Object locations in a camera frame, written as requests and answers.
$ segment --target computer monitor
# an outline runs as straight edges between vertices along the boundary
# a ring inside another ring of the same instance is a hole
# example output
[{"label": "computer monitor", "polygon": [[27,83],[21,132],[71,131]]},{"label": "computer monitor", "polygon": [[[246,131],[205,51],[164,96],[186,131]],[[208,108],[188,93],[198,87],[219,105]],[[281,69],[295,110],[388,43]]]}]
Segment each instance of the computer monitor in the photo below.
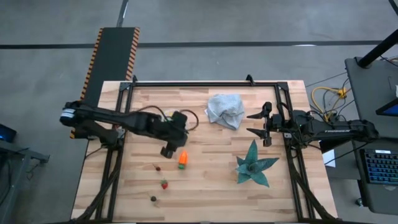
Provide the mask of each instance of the computer monitor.
[{"label": "computer monitor", "polygon": [[398,116],[398,99],[395,99],[377,109],[376,114],[383,116]]},{"label": "computer monitor", "polygon": [[17,132],[7,126],[0,124],[0,141],[12,143]]}]

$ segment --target yellow cable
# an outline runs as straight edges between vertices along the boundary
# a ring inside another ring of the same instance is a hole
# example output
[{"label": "yellow cable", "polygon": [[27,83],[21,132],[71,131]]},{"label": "yellow cable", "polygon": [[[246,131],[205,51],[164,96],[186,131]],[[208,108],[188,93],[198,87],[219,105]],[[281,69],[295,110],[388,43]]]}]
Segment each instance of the yellow cable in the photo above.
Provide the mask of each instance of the yellow cable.
[{"label": "yellow cable", "polygon": [[318,108],[319,111],[321,111],[321,113],[324,113],[323,110],[319,107],[319,105],[318,105],[318,103],[317,103],[317,101],[315,100],[315,97],[314,97],[315,91],[321,90],[321,89],[323,89],[323,90],[335,91],[335,92],[337,92],[337,93],[338,93],[338,90],[335,90],[335,89],[332,89],[332,88],[329,88],[329,87],[324,87],[324,86],[316,87],[316,88],[314,88],[314,89],[312,90],[312,92],[311,92],[311,99],[312,99],[313,104]]},{"label": "yellow cable", "polygon": [[[343,96],[346,96],[347,95],[347,93],[349,92],[349,91],[351,91],[351,88],[349,88],[347,91],[345,91],[344,92],[344,88],[343,88]],[[340,96],[337,98],[337,100],[335,101],[335,104],[331,107],[331,110],[330,110],[330,112],[329,112],[329,114],[328,115],[325,115],[325,119],[327,120],[327,121],[329,121],[329,118],[330,118],[330,116],[331,116],[331,114],[332,114],[332,112],[333,112],[333,110],[335,109],[335,106],[337,105],[337,102],[339,101],[339,100],[341,100],[341,98],[340,98]]]}]

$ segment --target backlit keyboard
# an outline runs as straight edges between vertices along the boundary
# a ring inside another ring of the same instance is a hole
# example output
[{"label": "backlit keyboard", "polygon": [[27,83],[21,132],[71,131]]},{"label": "backlit keyboard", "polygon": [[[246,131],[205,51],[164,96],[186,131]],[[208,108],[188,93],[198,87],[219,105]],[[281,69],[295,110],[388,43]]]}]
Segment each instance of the backlit keyboard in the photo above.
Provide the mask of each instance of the backlit keyboard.
[{"label": "backlit keyboard", "polygon": [[366,168],[368,182],[398,185],[398,152],[362,149],[361,157]]}]

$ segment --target wooden table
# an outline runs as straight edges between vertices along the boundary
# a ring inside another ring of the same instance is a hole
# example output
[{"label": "wooden table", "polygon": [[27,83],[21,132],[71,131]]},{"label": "wooden table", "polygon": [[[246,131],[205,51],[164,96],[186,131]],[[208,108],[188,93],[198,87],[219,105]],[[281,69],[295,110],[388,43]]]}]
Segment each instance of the wooden table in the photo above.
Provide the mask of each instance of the wooden table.
[{"label": "wooden table", "polygon": [[[288,83],[294,109],[308,111],[310,107],[303,81]],[[119,84],[104,82],[99,107],[115,109]],[[190,109],[198,115],[200,124],[190,132],[187,144],[179,148],[172,159],[159,154],[165,142],[127,134],[114,222],[296,221],[282,134],[272,133],[272,146],[262,147],[262,141],[246,128],[262,129],[264,120],[244,118],[237,131],[210,124],[205,114],[207,101],[218,93],[240,94],[245,116],[260,112],[265,101],[271,101],[273,111],[277,111],[274,89],[268,87],[134,88],[131,111],[148,105],[157,105],[166,113]],[[188,114],[188,122],[188,125],[193,125],[195,118]],[[280,158],[264,171],[269,188],[252,180],[236,183],[236,156],[244,157],[253,139],[259,146],[259,158]],[[99,146],[99,142],[90,142],[87,153]],[[185,170],[179,170],[178,157],[183,149],[188,152],[188,165]],[[103,150],[85,161],[72,218],[78,217],[98,193],[105,157],[106,150]],[[336,217],[321,152],[309,147],[303,150],[303,157],[312,192]],[[156,171],[154,164],[161,167],[162,171]],[[169,182],[167,190],[160,186],[163,178]],[[303,193],[300,193],[303,210],[306,210]],[[151,196],[156,196],[158,201],[151,202]],[[107,209],[104,206],[103,215],[106,215]]]}]

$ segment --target gray floor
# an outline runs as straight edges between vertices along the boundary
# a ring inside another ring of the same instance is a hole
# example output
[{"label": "gray floor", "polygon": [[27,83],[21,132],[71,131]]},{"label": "gray floor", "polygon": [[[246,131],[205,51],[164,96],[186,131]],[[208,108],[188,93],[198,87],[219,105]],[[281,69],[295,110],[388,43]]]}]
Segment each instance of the gray floor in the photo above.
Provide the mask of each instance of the gray floor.
[{"label": "gray floor", "polygon": [[[122,0],[0,0],[0,44],[92,43],[100,27],[116,25]],[[140,42],[381,40],[398,17],[387,0],[130,0],[123,26],[141,27]],[[344,72],[344,59],[374,46],[139,49],[140,80],[304,80]],[[68,220],[86,142],[71,140],[59,122],[78,98],[92,50],[0,50],[0,123],[18,130],[21,146],[51,154],[25,183],[17,223]],[[385,56],[398,55],[394,47]],[[340,87],[346,75],[316,86]],[[316,95],[321,102],[322,94]],[[345,108],[356,119],[354,103]],[[339,217],[396,223],[353,202],[356,182],[330,179]]]}]

